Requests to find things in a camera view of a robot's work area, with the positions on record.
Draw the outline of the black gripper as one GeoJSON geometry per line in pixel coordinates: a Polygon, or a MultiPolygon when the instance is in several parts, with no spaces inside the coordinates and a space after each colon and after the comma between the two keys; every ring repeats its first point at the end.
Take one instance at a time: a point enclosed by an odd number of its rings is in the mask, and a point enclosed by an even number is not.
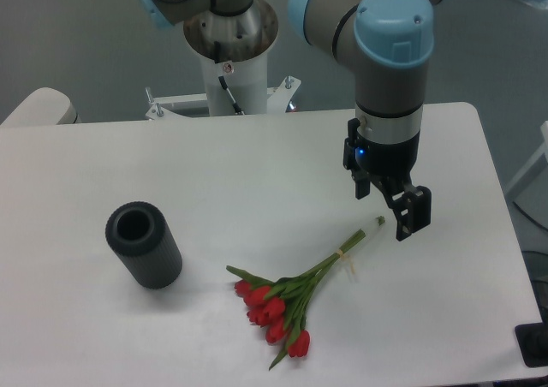
{"type": "Polygon", "coordinates": [[[359,133],[359,119],[348,121],[343,167],[351,172],[355,198],[363,199],[371,183],[383,194],[396,218],[396,239],[403,241],[431,223],[432,192],[411,182],[420,133],[396,144],[380,144],[359,133]]]}

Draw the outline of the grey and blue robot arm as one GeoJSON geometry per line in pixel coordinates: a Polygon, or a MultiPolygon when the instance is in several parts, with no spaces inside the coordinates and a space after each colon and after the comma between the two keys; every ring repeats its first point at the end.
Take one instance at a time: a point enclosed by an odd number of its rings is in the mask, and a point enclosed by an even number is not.
{"type": "MultiPolygon", "coordinates": [[[[444,0],[289,0],[288,17],[309,45],[354,76],[355,116],[343,165],[357,198],[377,188],[404,240],[431,222],[432,194],[410,172],[419,146],[433,9],[444,0]]],[[[266,55],[278,20],[265,0],[141,0],[161,27],[181,25],[200,58],[212,116],[264,114],[266,55]]]]}

